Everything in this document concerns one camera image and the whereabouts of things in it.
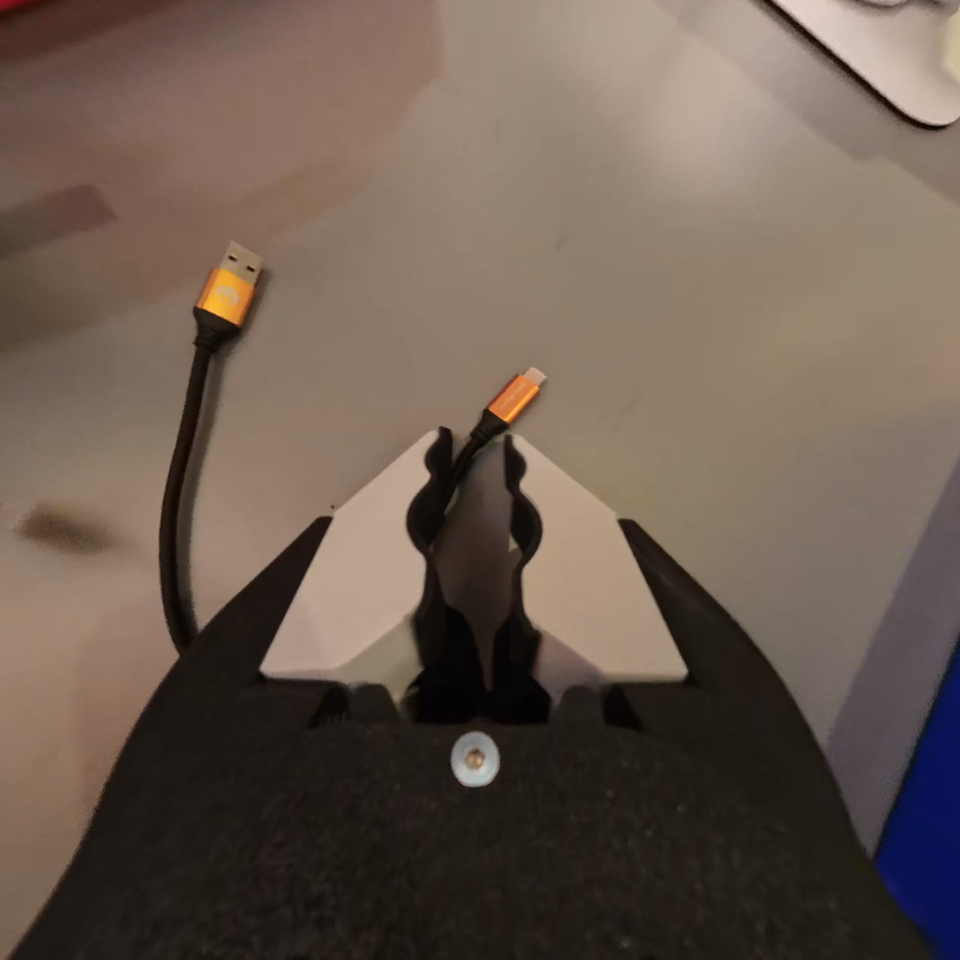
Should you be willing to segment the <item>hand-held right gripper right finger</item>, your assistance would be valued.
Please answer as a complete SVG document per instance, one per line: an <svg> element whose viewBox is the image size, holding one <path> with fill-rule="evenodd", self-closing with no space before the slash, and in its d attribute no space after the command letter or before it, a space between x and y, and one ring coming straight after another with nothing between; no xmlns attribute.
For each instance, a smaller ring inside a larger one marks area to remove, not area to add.
<svg viewBox="0 0 960 960"><path fill-rule="evenodd" d="M675 684L689 677L616 512L528 440L503 440L510 498L506 609L491 646L494 690Z"/></svg>

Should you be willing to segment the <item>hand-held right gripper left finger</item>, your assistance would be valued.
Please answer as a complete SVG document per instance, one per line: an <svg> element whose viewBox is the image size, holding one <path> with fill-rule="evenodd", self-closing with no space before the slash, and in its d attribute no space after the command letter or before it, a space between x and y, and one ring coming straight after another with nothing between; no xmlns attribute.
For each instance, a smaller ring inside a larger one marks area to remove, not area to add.
<svg viewBox="0 0 960 960"><path fill-rule="evenodd" d="M453 434L438 427L335 511L259 671L276 681L383 686L401 704L425 671L485 687L476 632L443 580L457 544L442 505Z"/></svg>

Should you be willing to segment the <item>blue plastic bin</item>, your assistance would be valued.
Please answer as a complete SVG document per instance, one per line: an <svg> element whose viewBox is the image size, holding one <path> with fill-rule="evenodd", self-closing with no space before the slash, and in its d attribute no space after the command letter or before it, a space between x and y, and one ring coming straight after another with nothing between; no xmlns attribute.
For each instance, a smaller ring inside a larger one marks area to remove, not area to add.
<svg viewBox="0 0 960 960"><path fill-rule="evenodd" d="M934 958L959 957L959 649L918 737L875 864Z"/></svg>

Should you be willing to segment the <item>grey desk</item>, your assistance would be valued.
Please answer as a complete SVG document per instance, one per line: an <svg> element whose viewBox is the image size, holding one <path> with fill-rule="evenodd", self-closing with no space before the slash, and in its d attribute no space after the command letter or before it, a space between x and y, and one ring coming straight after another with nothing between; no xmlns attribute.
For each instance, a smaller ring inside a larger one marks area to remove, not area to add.
<svg viewBox="0 0 960 960"><path fill-rule="evenodd" d="M2 63L2 899L42 899L173 660L190 307L265 258L202 464L209 618L513 371L522 432L747 628L850 769L954 619L958 128L756 2L180 2Z"/></svg>

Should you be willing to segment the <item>white stand base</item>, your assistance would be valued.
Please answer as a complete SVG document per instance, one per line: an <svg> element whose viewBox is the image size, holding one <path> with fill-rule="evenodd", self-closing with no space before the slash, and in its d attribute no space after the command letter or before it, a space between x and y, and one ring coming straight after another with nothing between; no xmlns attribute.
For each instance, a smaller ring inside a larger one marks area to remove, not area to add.
<svg viewBox="0 0 960 960"><path fill-rule="evenodd" d="M888 106L920 126L959 117L957 1L773 1Z"/></svg>

